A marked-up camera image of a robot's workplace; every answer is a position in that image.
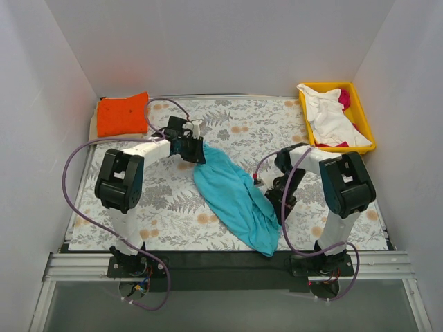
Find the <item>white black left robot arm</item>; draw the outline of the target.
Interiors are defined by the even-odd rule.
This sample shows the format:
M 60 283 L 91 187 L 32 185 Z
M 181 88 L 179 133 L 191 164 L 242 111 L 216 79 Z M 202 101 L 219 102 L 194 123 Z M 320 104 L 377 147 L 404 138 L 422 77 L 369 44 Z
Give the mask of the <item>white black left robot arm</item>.
M 134 214 L 143 193 L 144 171 L 151 164 L 173 155 L 189 163 L 204 164 L 201 126 L 200 120 L 171 116 L 166 128 L 147 142 L 124 150 L 109 149 L 105 153 L 95 195 L 107 209 L 118 234 L 110 252 L 118 266 L 131 276 L 141 276 L 147 270 L 147 260 L 139 252 L 145 249 L 145 242 Z

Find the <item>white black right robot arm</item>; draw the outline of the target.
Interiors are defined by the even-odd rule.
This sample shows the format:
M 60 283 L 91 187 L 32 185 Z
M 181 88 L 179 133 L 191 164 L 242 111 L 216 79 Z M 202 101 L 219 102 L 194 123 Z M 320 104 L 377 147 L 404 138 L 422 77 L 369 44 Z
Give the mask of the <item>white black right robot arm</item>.
M 273 180 L 265 197 L 274 207 L 287 245 L 294 252 L 292 262 L 305 272 L 322 275 L 337 272 L 346 262 L 348 239 L 355 221 L 376 199 L 361 156 L 355 151 L 337 154 L 300 143 L 277 151 L 274 165 L 282 176 Z M 288 241 L 285 221 L 295 208 L 295 191 L 308 172 L 320 176 L 329 211 L 314 251 L 303 253 Z

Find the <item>turquoise t shirt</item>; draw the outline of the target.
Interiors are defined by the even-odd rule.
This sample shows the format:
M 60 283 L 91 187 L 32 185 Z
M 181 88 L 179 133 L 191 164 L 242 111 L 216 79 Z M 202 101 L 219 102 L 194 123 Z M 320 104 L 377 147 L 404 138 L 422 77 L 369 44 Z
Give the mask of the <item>turquoise t shirt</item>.
M 203 153 L 206 162 L 193 171 L 198 192 L 233 235 L 249 248 L 272 257 L 281 229 L 272 204 L 225 152 L 205 144 Z

